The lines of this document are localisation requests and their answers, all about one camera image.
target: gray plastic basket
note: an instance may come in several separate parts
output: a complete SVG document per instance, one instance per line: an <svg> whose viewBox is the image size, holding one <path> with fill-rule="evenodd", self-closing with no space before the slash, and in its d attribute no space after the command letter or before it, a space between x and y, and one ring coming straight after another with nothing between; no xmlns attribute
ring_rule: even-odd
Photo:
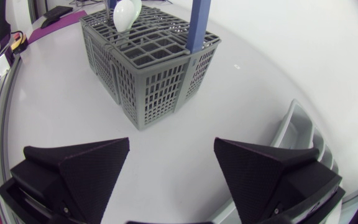
<svg viewBox="0 0 358 224"><path fill-rule="evenodd" d="M106 10L80 21L92 70L137 129L176 111L197 92L221 41L206 32L203 49L190 54L189 23L147 6L121 33L107 25Z"/></svg>

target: white wall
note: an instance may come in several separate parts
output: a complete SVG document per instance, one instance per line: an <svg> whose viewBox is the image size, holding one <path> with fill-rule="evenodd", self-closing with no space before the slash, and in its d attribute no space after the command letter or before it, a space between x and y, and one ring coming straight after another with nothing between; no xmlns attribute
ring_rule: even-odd
<svg viewBox="0 0 358 224"><path fill-rule="evenodd" d="M171 2L191 8L192 0ZM358 189L358 1L214 0L209 18L271 58L309 96L347 194Z"/></svg>
<svg viewBox="0 0 358 224"><path fill-rule="evenodd" d="M11 19L10 24L15 24L16 30L26 32L31 27L28 0L7 0L6 11L12 11L14 21Z"/></svg>

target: white surface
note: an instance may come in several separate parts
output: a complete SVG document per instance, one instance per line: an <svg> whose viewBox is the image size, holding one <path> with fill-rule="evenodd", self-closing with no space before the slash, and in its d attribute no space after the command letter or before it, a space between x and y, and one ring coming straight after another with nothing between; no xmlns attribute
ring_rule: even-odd
<svg viewBox="0 0 358 224"><path fill-rule="evenodd" d="M177 6L163 10L190 17ZM144 131L132 125L91 71L79 23L31 44L12 94L10 166L24 159L24 146L127 136L131 151L103 223L206 220L230 197L213 152L216 136L269 145L293 98L321 122L302 91L267 58L212 22L208 29L223 42L199 92Z"/></svg>
<svg viewBox="0 0 358 224"><path fill-rule="evenodd" d="M171 2L189 9L192 0ZM321 115L318 126L337 160L346 194L357 190L358 1L211 1L209 15L300 87Z"/></svg>

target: basket handle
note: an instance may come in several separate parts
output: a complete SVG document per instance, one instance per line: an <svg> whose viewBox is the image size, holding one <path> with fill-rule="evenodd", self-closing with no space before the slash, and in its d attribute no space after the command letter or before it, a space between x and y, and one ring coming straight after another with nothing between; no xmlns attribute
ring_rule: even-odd
<svg viewBox="0 0 358 224"><path fill-rule="evenodd" d="M211 0L193 0L190 29L186 44L186 48L192 54L203 49L210 5Z"/></svg>

